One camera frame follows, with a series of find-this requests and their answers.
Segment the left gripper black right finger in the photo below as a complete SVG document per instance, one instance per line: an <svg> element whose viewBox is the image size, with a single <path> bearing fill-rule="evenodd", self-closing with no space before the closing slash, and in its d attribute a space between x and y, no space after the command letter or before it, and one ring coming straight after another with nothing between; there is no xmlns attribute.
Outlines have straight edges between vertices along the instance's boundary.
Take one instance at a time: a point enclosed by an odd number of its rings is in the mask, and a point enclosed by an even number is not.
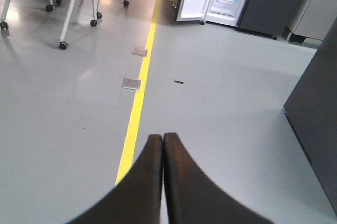
<svg viewBox="0 0 337 224"><path fill-rule="evenodd" d="M217 186L177 133L164 134L163 169L170 223L271 223Z"/></svg>

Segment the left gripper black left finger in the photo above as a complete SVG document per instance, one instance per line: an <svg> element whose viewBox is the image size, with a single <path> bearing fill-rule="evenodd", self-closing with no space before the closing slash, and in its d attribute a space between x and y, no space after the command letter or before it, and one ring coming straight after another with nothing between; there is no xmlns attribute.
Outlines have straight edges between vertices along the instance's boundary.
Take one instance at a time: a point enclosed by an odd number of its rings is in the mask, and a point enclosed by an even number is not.
<svg viewBox="0 0 337 224"><path fill-rule="evenodd" d="M161 135L149 135L125 177L69 223L160 223L162 147Z"/></svg>

